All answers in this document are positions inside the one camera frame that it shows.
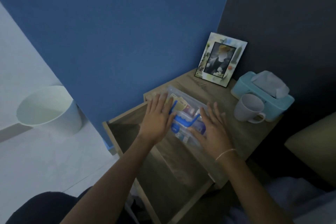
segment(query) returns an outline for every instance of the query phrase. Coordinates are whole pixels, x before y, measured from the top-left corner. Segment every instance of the teal tissue box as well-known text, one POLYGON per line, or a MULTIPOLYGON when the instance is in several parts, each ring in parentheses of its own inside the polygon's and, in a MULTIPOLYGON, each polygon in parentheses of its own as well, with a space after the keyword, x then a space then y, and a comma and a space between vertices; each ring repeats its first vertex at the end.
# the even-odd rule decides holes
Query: teal tissue box
POLYGON ((232 88, 231 94, 237 99, 240 99, 242 95, 247 93, 258 96, 265 105, 263 110, 263 113, 266 114, 265 120, 273 121, 291 106, 294 102, 294 98, 291 95, 287 95, 280 99, 270 96, 251 82, 252 77, 255 75, 256 73, 251 71, 242 75, 232 88))

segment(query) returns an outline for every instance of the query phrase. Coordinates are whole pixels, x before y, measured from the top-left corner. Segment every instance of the thin bracelet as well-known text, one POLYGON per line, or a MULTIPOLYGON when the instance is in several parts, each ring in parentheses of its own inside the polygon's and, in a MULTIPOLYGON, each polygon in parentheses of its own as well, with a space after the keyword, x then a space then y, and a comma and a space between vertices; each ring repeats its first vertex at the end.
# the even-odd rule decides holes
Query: thin bracelet
POLYGON ((225 154, 225 153, 227 153, 227 152, 229 152, 229 151, 236 151, 236 149, 226 150, 225 152, 221 153, 221 154, 216 158, 215 161, 217 161, 217 159, 219 159, 223 154, 225 154))

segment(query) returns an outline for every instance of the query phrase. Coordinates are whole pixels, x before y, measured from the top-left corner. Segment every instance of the blue wall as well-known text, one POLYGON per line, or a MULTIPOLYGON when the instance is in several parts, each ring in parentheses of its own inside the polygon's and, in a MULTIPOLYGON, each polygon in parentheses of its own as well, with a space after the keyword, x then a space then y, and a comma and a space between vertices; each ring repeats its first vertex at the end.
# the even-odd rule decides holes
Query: blue wall
POLYGON ((84 114, 102 122, 195 67, 226 0, 0 0, 84 114))

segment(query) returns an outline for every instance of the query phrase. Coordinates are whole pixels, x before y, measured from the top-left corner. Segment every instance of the white trash can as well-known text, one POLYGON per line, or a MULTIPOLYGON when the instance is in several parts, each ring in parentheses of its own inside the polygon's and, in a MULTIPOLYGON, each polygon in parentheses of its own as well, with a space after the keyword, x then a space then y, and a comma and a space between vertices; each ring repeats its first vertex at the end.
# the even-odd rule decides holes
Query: white trash can
POLYGON ((64 86, 45 87, 26 97, 16 117, 23 125, 65 137, 82 127, 77 105, 64 86))

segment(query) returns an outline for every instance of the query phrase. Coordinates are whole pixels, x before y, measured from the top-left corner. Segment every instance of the floral picture frame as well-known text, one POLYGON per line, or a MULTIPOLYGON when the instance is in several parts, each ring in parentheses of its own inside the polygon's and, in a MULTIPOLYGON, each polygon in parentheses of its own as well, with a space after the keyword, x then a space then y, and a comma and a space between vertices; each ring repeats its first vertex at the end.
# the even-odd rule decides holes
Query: floral picture frame
POLYGON ((195 76, 227 87, 247 42, 210 33, 195 76))

